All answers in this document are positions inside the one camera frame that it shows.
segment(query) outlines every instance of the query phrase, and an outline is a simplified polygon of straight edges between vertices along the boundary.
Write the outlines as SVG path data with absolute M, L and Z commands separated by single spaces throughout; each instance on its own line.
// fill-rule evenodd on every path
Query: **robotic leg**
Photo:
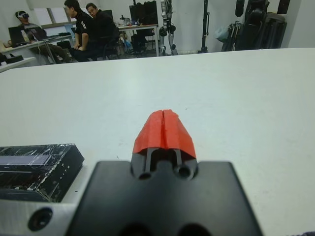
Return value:
M 168 33 L 168 41 L 169 46 L 171 47 L 172 55 L 178 55 L 176 45 L 173 44 L 174 42 L 174 31 L 176 30 L 175 26 L 170 26 L 169 33 Z
M 162 56 L 166 56 L 166 46 L 164 45 L 164 38 L 167 35 L 167 31 L 164 27 L 159 29 L 159 41 L 161 43 L 161 54 Z

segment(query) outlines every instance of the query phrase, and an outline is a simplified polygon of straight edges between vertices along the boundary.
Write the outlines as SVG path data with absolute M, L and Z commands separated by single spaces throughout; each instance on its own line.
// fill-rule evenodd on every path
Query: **man in black shirt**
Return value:
M 75 45 L 70 52 L 78 62 L 89 61 L 89 58 L 95 57 L 100 50 L 94 21 L 82 11 L 77 0 L 66 0 L 64 5 L 69 17 L 77 20 Z
M 98 36 L 112 37 L 116 28 L 113 19 L 104 11 L 99 10 L 94 3 L 87 4 L 86 9 L 95 20 Z

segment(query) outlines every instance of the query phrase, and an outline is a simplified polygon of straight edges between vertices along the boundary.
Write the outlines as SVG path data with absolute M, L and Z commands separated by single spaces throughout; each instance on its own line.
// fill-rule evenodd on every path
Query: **jeans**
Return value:
M 96 58 L 103 53 L 103 48 L 97 44 L 88 44 L 85 51 L 70 49 L 70 53 L 78 62 L 90 61 L 89 58 Z
M 71 58 L 61 47 L 50 44 L 50 43 L 47 45 L 48 45 L 48 47 L 49 47 L 49 49 L 50 49 L 57 64 L 61 63 L 57 56 L 61 57 L 64 60 L 64 62 L 66 62 L 66 63 L 71 62 Z M 48 49 L 47 49 L 46 45 L 39 46 L 38 48 L 31 48 L 30 50 L 35 54 L 41 54 L 41 55 L 46 56 L 46 57 L 49 56 Z

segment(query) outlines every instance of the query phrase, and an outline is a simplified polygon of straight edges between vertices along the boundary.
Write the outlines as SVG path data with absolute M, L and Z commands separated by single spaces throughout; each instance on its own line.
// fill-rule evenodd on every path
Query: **white table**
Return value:
M 146 30 L 146 29 L 154 29 L 155 39 L 156 39 L 156 53 L 157 57 L 159 56 L 158 52 L 158 25 L 146 25 L 146 26 L 120 26 L 118 27 L 119 31 L 133 31 L 133 30 Z
M 10 70 L 0 74 L 0 146 L 75 143 L 84 167 L 63 202 L 76 203 L 97 161 L 130 160 L 149 114 L 173 109 L 199 161 L 233 162 L 265 236 L 312 231 L 314 57 L 282 49 Z
M 55 43 L 55 42 L 59 42 L 59 41 L 67 40 L 67 39 L 72 39 L 72 36 L 71 35 L 66 35 L 66 36 L 60 36 L 60 37 L 55 37 L 55 38 L 47 38 L 45 40 L 45 42 L 44 41 L 37 41 L 37 42 L 30 43 L 30 44 L 23 45 L 23 46 L 16 47 L 16 48 L 6 48 L 5 50 L 0 51 L 0 52 L 3 55 L 9 55 L 11 53 L 15 53 L 15 52 L 18 52 L 18 51 L 21 51 L 21 50 L 31 49 L 31 48 L 36 48 L 36 47 L 39 47 L 39 46 L 42 46 L 42 45 L 46 45 L 47 42 Z M 54 57 L 52 56 L 52 53 L 51 53 L 49 47 L 47 47 L 47 50 L 48 50 L 48 53 L 50 55 L 51 60 L 54 63 L 56 63 Z
M 5 62 L 3 62 L 2 65 L 0 65 L 0 73 L 5 72 L 5 71 L 12 69 L 12 68 L 16 68 L 20 65 L 24 65 L 24 64 L 29 63 L 29 62 L 34 61 L 34 60 L 36 60 L 36 58 L 24 58 L 22 61 L 18 61 L 18 62 L 11 63 L 11 64 L 6 64 Z

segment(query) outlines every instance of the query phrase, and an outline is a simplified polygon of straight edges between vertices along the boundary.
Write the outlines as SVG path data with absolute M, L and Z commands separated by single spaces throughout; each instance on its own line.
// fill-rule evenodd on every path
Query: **person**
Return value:
M 98 36 L 112 37 L 116 28 L 113 19 L 94 3 L 88 3 L 86 9 L 95 20 Z
M 68 16 L 77 20 L 75 44 L 70 53 L 78 62 L 89 61 L 89 58 L 96 57 L 100 51 L 94 21 L 82 11 L 77 0 L 66 0 L 64 5 Z
M 43 30 L 43 29 L 36 24 L 30 23 L 30 21 L 29 21 L 30 16 L 25 11 L 17 11 L 15 13 L 15 16 L 16 16 L 16 18 L 18 18 L 20 20 L 21 24 L 19 26 L 24 28 L 24 31 L 28 35 L 29 40 L 31 42 L 35 41 L 34 35 L 31 32 L 31 29 L 33 29 L 33 28 L 38 28 L 41 30 Z M 64 60 L 64 62 L 66 62 L 66 63 L 71 62 L 70 56 L 61 47 L 50 44 L 50 43 L 47 43 L 47 47 L 49 47 L 49 49 L 50 49 L 50 51 L 54 57 L 54 60 L 56 61 L 57 64 L 61 63 L 57 56 L 60 56 Z M 41 54 L 41 55 L 44 55 L 47 57 L 47 56 L 49 56 L 47 47 L 45 45 L 42 45 L 42 46 L 39 46 L 36 48 L 31 48 L 30 50 L 35 54 Z

